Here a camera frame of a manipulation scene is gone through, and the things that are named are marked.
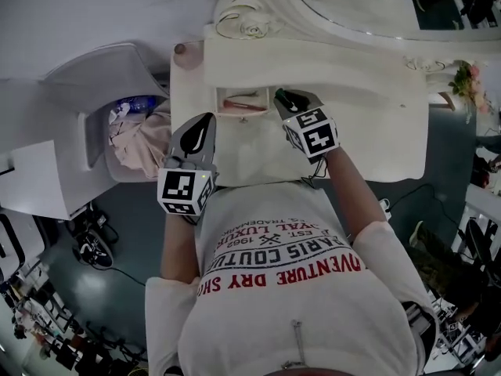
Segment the mirror frame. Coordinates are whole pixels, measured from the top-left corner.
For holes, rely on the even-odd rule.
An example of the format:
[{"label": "mirror frame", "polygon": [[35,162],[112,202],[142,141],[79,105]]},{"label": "mirror frame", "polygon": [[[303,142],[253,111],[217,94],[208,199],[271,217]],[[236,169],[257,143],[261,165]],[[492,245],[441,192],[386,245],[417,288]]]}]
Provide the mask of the mirror frame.
[{"label": "mirror frame", "polygon": [[407,31],[398,37],[377,34],[369,24],[351,29],[328,20],[303,0],[262,0],[289,27],[310,40],[356,49],[384,49],[431,59],[501,59],[501,27],[461,31]]}]

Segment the mirror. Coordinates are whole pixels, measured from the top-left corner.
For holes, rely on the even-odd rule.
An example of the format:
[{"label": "mirror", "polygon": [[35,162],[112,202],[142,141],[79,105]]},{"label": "mirror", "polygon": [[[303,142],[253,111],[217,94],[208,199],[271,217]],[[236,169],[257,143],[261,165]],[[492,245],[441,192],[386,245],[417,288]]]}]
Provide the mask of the mirror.
[{"label": "mirror", "polygon": [[[424,31],[462,31],[463,37],[493,39],[492,29],[501,29],[501,0],[302,1],[333,24],[397,39],[441,39],[441,33]],[[446,34],[442,40],[450,38],[450,32]]]}]

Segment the pink cloth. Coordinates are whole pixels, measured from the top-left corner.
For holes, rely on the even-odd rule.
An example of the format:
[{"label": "pink cloth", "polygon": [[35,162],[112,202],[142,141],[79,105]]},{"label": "pink cloth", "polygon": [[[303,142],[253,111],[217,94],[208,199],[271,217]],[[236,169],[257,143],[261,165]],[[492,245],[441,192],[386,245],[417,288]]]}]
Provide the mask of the pink cloth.
[{"label": "pink cloth", "polygon": [[110,145],[119,162],[142,169],[149,179],[158,177],[171,142],[171,104],[163,102],[150,115],[127,114],[110,124]]}]

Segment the white t-shirt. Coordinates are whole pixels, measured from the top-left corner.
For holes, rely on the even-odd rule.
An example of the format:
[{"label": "white t-shirt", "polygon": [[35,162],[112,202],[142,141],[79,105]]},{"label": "white t-shirt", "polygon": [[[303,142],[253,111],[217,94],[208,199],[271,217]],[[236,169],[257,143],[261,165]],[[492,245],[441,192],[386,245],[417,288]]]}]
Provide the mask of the white t-shirt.
[{"label": "white t-shirt", "polygon": [[433,313],[386,222],[353,248],[323,190],[299,183],[221,190],[197,228],[200,279],[146,284],[150,374],[262,376],[300,360],[354,376],[414,376],[400,302]]}]

